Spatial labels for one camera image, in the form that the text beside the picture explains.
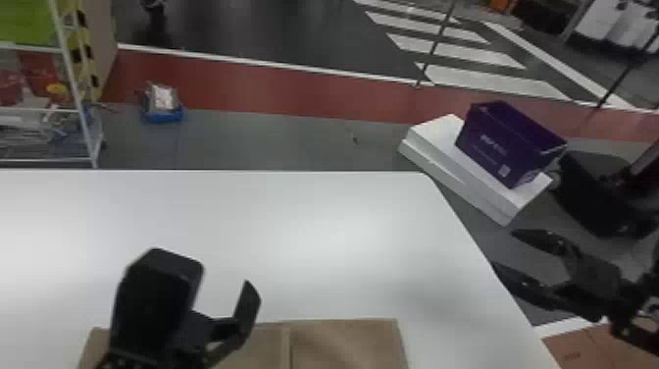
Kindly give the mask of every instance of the cardboard box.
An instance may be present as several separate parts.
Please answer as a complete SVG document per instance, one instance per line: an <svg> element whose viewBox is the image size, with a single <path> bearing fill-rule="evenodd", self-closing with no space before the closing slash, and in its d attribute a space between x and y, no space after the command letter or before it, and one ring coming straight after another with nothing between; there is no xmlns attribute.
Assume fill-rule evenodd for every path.
<svg viewBox="0 0 659 369"><path fill-rule="evenodd" d="M656 329L656 323L646 319L634 323ZM659 368L658 356L614 338L609 329L608 325L598 325L543 341L563 369Z"/></svg>
<svg viewBox="0 0 659 369"><path fill-rule="evenodd" d="M455 145L508 188L534 180L568 146L504 101L472 104Z"/></svg>

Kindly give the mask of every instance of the purple box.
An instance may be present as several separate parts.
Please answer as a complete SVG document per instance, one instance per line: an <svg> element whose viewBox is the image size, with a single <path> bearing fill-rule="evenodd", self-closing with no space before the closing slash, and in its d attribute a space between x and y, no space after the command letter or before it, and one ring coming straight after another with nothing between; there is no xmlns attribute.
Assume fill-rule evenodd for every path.
<svg viewBox="0 0 659 369"><path fill-rule="evenodd" d="M508 188L532 181L567 148L503 101L472 104L455 145Z"/></svg>

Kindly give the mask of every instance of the yellow object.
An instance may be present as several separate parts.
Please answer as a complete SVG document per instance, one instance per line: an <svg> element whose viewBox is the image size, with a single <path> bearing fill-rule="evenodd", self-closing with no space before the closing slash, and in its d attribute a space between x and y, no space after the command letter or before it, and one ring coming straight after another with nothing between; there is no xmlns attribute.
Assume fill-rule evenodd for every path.
<svg viewBox="0 0 659 369"><path fill-rule="evenodd" d="M55 102L62 103L71 101L69 89L61 83L48 84L46 91L52 95L53 101Z"/></svg>

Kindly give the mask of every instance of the white table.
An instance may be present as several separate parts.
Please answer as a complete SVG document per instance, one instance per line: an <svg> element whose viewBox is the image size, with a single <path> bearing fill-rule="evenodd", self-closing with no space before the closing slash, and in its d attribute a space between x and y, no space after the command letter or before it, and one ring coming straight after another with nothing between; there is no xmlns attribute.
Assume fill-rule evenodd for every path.
<svg viewBox="0 0 659 369"><path fill-rule="evenodd" d="M0 367L71 369L125 266L200 260L196 309L395 317L411 368L556 369L435 185L411 173L0 172Z"/></svg>

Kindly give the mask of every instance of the gray floor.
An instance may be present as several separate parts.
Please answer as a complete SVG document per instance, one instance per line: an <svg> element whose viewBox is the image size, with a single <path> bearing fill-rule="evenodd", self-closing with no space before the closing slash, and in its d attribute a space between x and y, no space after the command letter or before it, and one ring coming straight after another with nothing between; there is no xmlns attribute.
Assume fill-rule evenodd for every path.
<svg viewBox="0 0 659 369"><path fill-rule="evenodd" d="M181 125L150 126L140 123L136 106L113 107L119 113L104 113L108 148L101 156L101 166L106 169L418 170L396 152L409 129L405 125L196 110L190 111ZM643 143L591 139L570 143L573 149L615 153L628 160L646 147ZM561 233L583 250L618 264L628 278L636 278L650 265L656 236L640 242L598 239L565 214L549 193L532 202L509 227L502 228L442 184L437 186L487 258L544 282L565 280L562 265L510 237L511 230L545 228ZM569 316L522 301L520 305L534 325Z"/></svg>

